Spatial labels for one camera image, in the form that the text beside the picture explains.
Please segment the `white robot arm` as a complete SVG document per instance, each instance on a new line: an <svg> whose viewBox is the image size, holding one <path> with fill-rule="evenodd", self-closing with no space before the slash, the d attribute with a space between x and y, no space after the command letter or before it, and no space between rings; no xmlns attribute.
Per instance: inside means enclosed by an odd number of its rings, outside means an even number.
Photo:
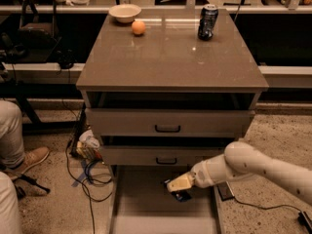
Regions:
<svg viewBox="0 0 312 234"><path fill-rule="evenodd" d="M197 186L207 188L225 181L262 176L303 202L312 204L312 171L271 158L251 145L234 141L224 152L195 164L191 170L167 183L170 193Z"/></svg>

